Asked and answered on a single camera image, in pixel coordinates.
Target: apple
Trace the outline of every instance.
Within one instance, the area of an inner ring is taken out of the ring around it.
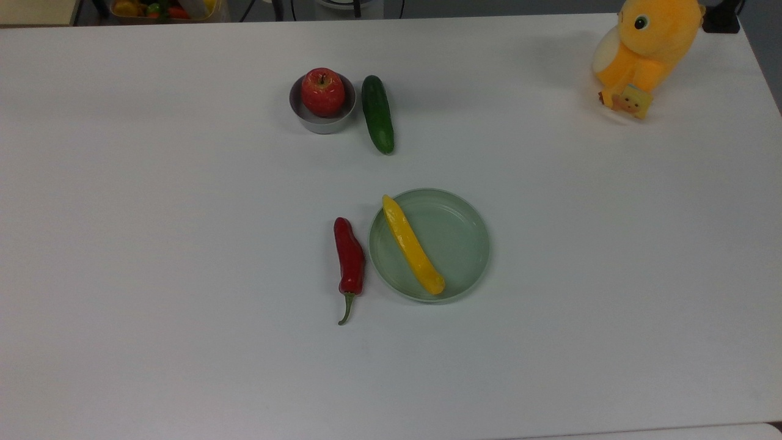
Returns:
[[[310,70],[301,81],[301,100],[316,116],[334,116],[345,102],[345,85],[333,70]]]

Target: plate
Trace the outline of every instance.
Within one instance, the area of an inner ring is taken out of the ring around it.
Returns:
[[[445,279],[439,295],[427,292],[396,244],[381,208],[369,229],[369,258],[383,281],[402,295],[423,302],[451,300],[469,292],[489,263],[486,223],[467,201],[441,189],[413,189],[394,197]]]

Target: cucumber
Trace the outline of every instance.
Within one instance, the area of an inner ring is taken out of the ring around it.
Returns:
[[[393,126],[386,88],[380,78],[369,75],[361,85],[361,105],[372,143],[383,154],[393,153]]]

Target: chili pepper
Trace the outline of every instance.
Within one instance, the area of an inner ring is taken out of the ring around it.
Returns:
[[[402,208],[391,197],[383,196],[383,212],[413,275],[430,294],[441,294],[445,290],[445,279],[426,256]]]
[[[177,18],[179,20],[190,20],[190,15],[188,15],[188,12],[179,6],[171,6],[168,8],[168,15],[171,18]]]
[[[353,226],[346,218],[339,217],[334,221],[334,238],[339,255],[339,270],[342,280],[339,282],[339,292],[345,295],[345,316],[339,325],[345,325],[350,315],[353,298],[361,294],[364,287],[364,250],[353,234]]]

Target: red chili pepper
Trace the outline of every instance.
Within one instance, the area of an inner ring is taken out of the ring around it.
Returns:
[[[190,20],[188,12],[179,6],[171,6],[168,8],[168,15],[171,18],[178,18],[179,20]]]
[[[337,254],[339,254],[339,267],[342,280],[339,282],[339,291],[345,295],[345,316],[339,325],[347,322],[350,315],[350,306],[353,298],[361,294],[364,288],[364,250],[361,243],[353,235],[353,227],[346,218],[339,217],[334,221],[334,238],[337,242]]]

